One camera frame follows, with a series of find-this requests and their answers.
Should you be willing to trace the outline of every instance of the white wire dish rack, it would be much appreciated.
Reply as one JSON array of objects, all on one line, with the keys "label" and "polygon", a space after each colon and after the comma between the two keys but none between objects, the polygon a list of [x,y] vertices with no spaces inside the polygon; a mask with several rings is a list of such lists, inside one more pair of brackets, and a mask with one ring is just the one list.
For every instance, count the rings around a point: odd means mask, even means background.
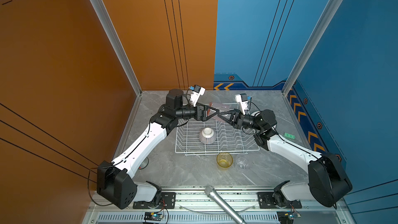
[{"label": "white wire dish rack", "polygon": [[[229,104],[231,109],[237,108],[237,104]],[[217,139],[212,144],[204,144],[199,140],[199,132],[211,127]],[[253,135],[246,134],[242,130],[234,129],[230,124],[210,119],[206,122],[190,120],[186,125],[177,127],[176,153],[185,155],[217,155],[220,152],[231,154],[248,153],[258,151],[260,147],[256,144]]]}]

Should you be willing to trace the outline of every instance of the chevron marking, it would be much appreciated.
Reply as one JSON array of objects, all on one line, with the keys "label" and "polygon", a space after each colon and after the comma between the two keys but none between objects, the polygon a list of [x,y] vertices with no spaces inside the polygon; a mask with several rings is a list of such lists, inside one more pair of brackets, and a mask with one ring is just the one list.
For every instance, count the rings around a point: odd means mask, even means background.
[{"label": "chevron marking", "polygon": [[294,103],[294,112],[296,113],[296,107],[301,107],[301,105],[299,103]]},{"label": "chevron marking", "polygon": [[311,143],[311,141],[310,141],[311,136],[318,138],[318,136],[317,136],[315,133],[313,133],[313,132],[308,132],[308,143]]},{"label": "chevron marking", "polygon": [[221,86],[223,83],[218,84],[214,89],[219,90],[218,87]]},{"label": "chevron marking", "polygon": [[229,90],[229,87],[232,86],[233,83],[229,84],[228,86],[224,87],[225,90]]},{"label": "chevron marking", "polygon": [[314,143],[314,152],[316,152],[316,148],[319,148],[319,149],[325,151],[325,148],[323,148],[323,147],[320,146],[319,144],[315,144],[315,143]]},{"label": "chevron marking", "polygon": [[307,116],[306,114],[305,114],[305,112],[300,112],[300,111],[298,111],[298,121],[300,122],[300,116],[301,115],[304,115],[304,116]]},{"label": "chevron marking", "polygon": [[290,105],[292,104],[292,98],[297,98],[297,96],[296,95],[291,95],[290,96]]}]

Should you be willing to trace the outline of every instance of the black bracket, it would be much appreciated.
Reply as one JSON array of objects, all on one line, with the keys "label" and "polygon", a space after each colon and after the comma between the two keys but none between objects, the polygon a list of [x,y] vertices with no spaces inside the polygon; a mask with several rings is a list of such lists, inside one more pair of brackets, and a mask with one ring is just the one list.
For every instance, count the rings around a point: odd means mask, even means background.
[{"label": "black bracket", "polygon": [[[257,192],[258,204],[260,208],[279,208],[275,205],[275,200],[272,195],[274,192]],[[294,208],[300,209],[302,208],[300,201],[291,201],[290,202]]]},{"label": "black bracket", "polygon": [[[175,192],[162,192],[162,197],[160,198],[160,202],[163,202],[164,206],[167,209],[173,209],[176,204],[176,193]],[[132,205],[133,209],[162,209],[162,203],[159,206],[152,208],[151,203],[149,202],[134,202]]]}]

